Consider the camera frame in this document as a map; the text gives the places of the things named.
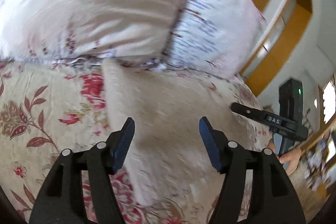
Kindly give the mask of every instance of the bedsheet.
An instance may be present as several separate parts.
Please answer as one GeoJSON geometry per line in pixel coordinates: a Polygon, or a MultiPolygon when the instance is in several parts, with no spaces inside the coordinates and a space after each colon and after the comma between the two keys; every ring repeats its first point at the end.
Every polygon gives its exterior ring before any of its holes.
{"type": "MultiPolygon", "coordinates": [[[[190,72],[174,73],[178,77],[190,77],[190,72]]],[[[226,82],[234,101],[260,107],[241,80],[226,82]]],[[[216,94],[216,86],[208,84],[205,88],[216,94]]],[[[112,131],[106,109],[100,66],[79,69],[65,65],[0,63],[0,185],[26,221],[59,152],[65,148],[74,152],[87,150],[106,140],[112,131]]],[[[254,143],[270,138],[265,127],[237,119],[254,143]]],[[[205,208],[184,194],[145,207],[137,202],[125,167],[110,176],[110,181],[122,215],[130,224],[206,223],[216,205],[214,199],[205,208]]],[[[97,222],[85,172],[82,182],[88,218],[97,222]]],[[[248,212],[249,191],[246,187],[241,218],[248,212]]]]}

